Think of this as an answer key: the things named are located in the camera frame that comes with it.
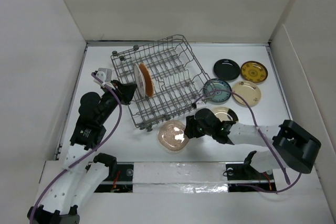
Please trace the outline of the white plate with red characters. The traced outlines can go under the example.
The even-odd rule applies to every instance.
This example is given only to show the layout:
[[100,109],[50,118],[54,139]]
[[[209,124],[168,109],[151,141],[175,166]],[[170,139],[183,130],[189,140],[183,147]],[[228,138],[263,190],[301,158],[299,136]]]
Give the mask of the white plate with red characters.
[[144,75],[140,70],[140,67],[136,64],[133,65],[133,70],[134,70],[134,77],[136,84],[138,86],[139,94],[142,98],[145,97],[145,79]]

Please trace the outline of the brown translucent square plate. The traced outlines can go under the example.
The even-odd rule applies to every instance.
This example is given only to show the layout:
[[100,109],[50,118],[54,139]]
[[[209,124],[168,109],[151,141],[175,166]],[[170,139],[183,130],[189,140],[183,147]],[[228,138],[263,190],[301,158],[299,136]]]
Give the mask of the brown translucent square plate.
[[165,122],[157,133],[160,147],[170,154],[182,152],[190,141],[184,133],[185,128],[185,124],[179,120]]

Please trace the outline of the orange woven round plate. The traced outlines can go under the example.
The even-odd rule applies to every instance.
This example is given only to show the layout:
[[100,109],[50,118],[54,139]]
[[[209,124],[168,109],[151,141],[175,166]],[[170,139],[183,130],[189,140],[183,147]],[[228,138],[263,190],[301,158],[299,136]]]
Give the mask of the orange woven round plate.
[[139,68],[144,76],[145,94],[151,98],[154,95],[154,83],[150,71],[144,63],[139,64]]

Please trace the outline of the cream plate with gold centre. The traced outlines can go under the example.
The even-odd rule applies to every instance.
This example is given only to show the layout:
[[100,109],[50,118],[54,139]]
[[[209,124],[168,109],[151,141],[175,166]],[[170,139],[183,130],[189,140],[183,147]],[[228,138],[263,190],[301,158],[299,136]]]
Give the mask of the cream plate with gold centre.
[[221,121],[233,121],[233,122],[239,121],[237,114],[228,107],[217,106],[215,108],[212,108],[211,111]]

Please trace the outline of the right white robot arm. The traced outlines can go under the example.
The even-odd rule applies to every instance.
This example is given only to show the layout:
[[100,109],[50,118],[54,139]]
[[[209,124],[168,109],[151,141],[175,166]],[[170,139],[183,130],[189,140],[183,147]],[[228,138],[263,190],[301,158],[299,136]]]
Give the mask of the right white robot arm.
[[248,178],[278,168],[309,174],[321,148],[316,137],[292,120],[284,120],[275,126],[246,125],[222,121],[206,108],[186,118],[184,133],[188,138],[207,135],[220,144],[267,148],[263,152],[252,151],[246,157],[242,168]]

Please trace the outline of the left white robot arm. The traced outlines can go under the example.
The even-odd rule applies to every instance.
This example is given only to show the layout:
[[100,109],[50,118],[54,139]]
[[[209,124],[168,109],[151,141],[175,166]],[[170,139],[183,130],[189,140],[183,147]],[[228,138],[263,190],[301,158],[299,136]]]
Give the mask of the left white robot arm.
[[106,134],[105,121],[115,109],[130,104],[137,85],[117,80],[99,84],[103,95],[88,92],[80,99],[62,170],[30,208],[30,223],[79,223],[83,207],[100,183],[118,174],[116,157],[97,150],[111,137]]

